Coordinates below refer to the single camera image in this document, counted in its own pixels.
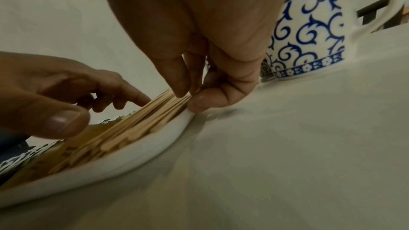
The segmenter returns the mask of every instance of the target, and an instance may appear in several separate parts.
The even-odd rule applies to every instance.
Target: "white plate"
[[[185,110],[163,129],[104,158],[33,182],[0,191],[0,208],[44,198],[126,173],[168,148],[194,114]]]

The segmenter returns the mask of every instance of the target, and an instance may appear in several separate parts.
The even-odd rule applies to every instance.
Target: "table surface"
[[[0,229],[406,229],[408,39],[380,31],[342,67],[260,84],[128,174],[0,210]]]

